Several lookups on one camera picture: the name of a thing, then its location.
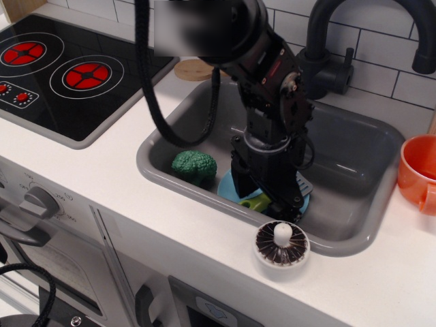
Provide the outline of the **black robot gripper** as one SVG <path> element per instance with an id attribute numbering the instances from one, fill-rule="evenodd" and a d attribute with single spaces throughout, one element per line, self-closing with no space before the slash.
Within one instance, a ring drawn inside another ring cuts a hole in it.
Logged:
<path id="1" fill-rule="evenodd" d="M 271 200 L 267 215 L 275 220 L 298 223 L 303 196 L 296 173 L 304 170 L 307 136 L 298 134 L 276 144 L 274 149 L 262 149 L 262 143 L 252 143 L 244 136 L 234 136 L 231 173 L 239 198 L 246 198 L 261 189 Z"/>

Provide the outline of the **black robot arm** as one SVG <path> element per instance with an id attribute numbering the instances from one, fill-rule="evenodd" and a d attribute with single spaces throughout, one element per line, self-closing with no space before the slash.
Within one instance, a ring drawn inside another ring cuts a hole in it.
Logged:
<path id="1" fill-rule="evenodd" d="M 211 110 L 200 139 L 211 133 L 217 111 L 220 73 L 238 85 L 247 112 L 243 135 L 232 138 L 232 178 L 246 197 L 261 189 L 269 198 L 268 214 L 296 223 L 304 198 L 296 180 L 311 148 L 307 101 L 293 52 L 268 23 L 261 1 L 168 1 L 184 45 L 213 66 Z"/>

